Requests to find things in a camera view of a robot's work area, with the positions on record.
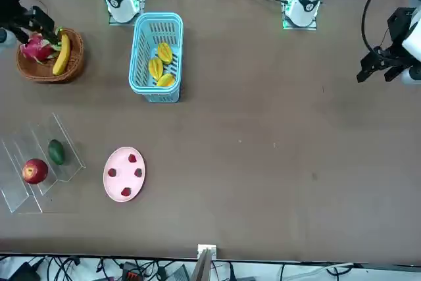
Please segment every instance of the dragon fruit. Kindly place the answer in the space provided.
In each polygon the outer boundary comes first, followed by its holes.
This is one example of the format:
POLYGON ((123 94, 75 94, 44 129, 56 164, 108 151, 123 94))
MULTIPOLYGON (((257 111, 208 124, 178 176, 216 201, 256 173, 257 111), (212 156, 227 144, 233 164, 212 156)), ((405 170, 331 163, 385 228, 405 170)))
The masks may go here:
POLYGON ((43 61, 56 57, 61 47, 51 44, 41 34, 33 33, 27 44, 20 44, 19 49, 26 59, 42 64, 43 61))

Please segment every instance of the blue plastic basket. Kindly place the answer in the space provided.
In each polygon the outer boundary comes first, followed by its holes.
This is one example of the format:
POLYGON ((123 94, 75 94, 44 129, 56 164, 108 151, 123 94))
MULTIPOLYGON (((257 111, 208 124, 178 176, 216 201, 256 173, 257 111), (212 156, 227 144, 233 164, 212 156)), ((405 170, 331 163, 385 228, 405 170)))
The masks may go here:
POLYGON ((183 20, 176 13, 144 13, 135 24, 129 83, 133 91, 149 102, 174 103, 180 97, 183 60, 183 20), (157 47, 167 42, 172 50, 172 63, 164 65, 164 74, 175 77, 171 87, 157 87, 148 70, 148 62, 157 56, 157 47))

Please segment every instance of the red strawberry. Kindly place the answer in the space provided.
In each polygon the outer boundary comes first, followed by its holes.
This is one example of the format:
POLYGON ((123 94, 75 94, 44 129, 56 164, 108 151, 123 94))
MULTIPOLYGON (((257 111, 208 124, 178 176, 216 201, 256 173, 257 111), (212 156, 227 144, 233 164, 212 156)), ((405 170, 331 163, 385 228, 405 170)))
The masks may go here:
POLYGON ((108 169, 108 175, 110 177, 115 177, 117 175, 117 171, 114 168, 108 169))
POLYGON ((129 161, 130 161, 131 163, 135 163, 135 162, 136 162, 136 157, 135 157, 135 155, 130 154, 130 155, 129 155, 129 161))
POLYGON ((134 175, 139 178, 142 177, 142 170, 140 168, 136 169, 134 175))
POLYGON ((130 189, 130 188, 124 188, 124 189, 121 191, 121 195, 123 195, 123 196, 125 196, 125 197, 128 197, 131 193, 132 193, 132 189, 130 189))

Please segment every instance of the floor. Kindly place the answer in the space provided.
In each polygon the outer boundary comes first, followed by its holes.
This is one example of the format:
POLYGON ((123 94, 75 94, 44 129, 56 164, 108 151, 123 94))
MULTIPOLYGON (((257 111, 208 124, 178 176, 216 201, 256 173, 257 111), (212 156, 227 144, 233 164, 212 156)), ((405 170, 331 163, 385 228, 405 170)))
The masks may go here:
MULTIPOLYGON (((9 278, 13 272, 24 262, 30 261, 33 257, 11 257, 7 258, 4 261, 0 262, 0 278, 9 278)), ((36 263, 39 258, 35 258, 31 261, 31 265, 36 263)), ((42 262, 41 266, 39 266, 37 273, 41 276, 41 280, 47 280, 47 267, 49 258, 42 262)), ((82 259, 80 265, 77 267, 71 266, 68 270, 68 275, 71 277, 73 281, 94 281, 98 279, 104 278, 104 274, 102 271, 96 273, 98 259, 82 259)), ((118 260, 119 263, 124 263, 125 260, 118 260)), ((138 261, 139 265, 143 263, 147 263, 147 261, 138 261)), ((167 264, 168 261, 161 261, 160 265, 163 266, 167 264)), ((192 262, 175 262, 172 263, 168 268, 166 268, 166 272, 168 275, 174 273, 178 268, 182 265, 186 266, 187 273, 191 275, 193 272, 195 264, 192 262)), ((218 277, 216 276, 214 270, 211 272, 210 281, 223 281, 230 277, 230 268, 228 263, 225 262, 215 262, 215 267, 218 271, 218 277)), ((235 276, 238 281, 241 278, 250 278, 254 277, 256 281, 277 281, 280 279, 280 270, 281 265, 276 264, 258 264, 258 263, 233 263, 233 268, 235 272, 235 276)), ((56 273, 58 271, 59 266, 57 266, 54 261, 50 268, 50 280, 54 280, 56 273)), ((120 268, 112 261, 106 260, 104 263, 104 268, 107 273, 107 276, 115 277, 118 279, 121 276, 120 268)), ((290 276, 296 276, 302 273, 308 273, 318 269, 318 267, 306 267, 306 266, 293 266, 287 265, 284 269, 283 280, 291 280, 290 276)), ((61 273, 58 280, 64 279, 64 274, 61 273)), ((335 277, 330 276, 325 270, 318 273, 315 276, 311 277, 301 277, 295 280, 320 280, 320 281, 335 281, 335 277)), ((354 268, 351 270, 350 273, 340 276, 339 278, 341 281, 392 281, 392 280, 400 280, 400 281, 416 281, 421 279, 421 272, 397 272, 397 271, 384 271, 384 270, 371 270, 371 269, 356 269, 354 268)), ((243 279, 244 281, 253 281, 253 279, 243 279)))
MULTIPOLYGON (((24 262, 29 261, 32 257, 11 257, 0 262, 0 278, 8 278, 11 274, 24 262)), ((77 268, 71 268, 69 270, 70 277, 74 280, 96 280, 103 278, 102 272, 95 273, 98 264, 98 259, 82 259, 81 265, 77 268)), ((168 273, 175 271, 183 263, 174 263, 168 267, 168 273)), ((194 263, 184 263, 186 269, 191 273, 194 269, 194 263)), ((229 266, 227 263, 216 263, 219 280, 225 280, 229 277, 229 266)), ((108 276, 116 276, 117 278, 121 275, 120 269, 111 260, 107 260, 105 268, 108 276)), ((52 265, 50 275, 53 277, 57 272, 58 266, 52 265)), ((275 281, 279 280, 281 265, 274 264, 258 264, 258 263, 234 263, 234 270, 236 276, 255 277, 255 280, 275 281)), ((284 270, 284 278, 295 274, 301 274, 304 272, 314 270, 314 267, 303 267, 303 266, 286 266, 284 270)), ((43 262, 38 272, 42 275, 42 280, 46 280, 47 261, 43 262)), ((215 273, 212 272, 211 280, 218 280, 215 273)), ((302 278, 301 280, 327 280, 334 281, 335 278, 330 276, 326 271, 317 274, 310 278, 302 278)), ((421 274, 417 272, 397 272, 388 270, 366 270, 366 269, 353 269, 349 274, 340 277, 341 281, 377 281, 377 280, 400 280, 400 281, 411 281, 421 280, 421 274)))

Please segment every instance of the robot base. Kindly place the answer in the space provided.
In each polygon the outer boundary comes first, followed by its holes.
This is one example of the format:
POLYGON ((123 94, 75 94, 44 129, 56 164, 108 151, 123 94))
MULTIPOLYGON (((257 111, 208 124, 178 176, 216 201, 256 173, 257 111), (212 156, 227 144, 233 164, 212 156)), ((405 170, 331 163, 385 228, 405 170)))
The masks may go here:
POLYGON ((300 29, 300 30, 312 30, 312 31, 317 30, 316 17, 314 17, 310 25, 305 26, 305 27, 296 26, 294 23, 292 23, 292 21, 286 15, 286 12, 289 10, 289 8, 290 8, 289 4, 287 5, 287 4, 282 3, 282 28, 283 29, 286 29, 286 30, 300 29))

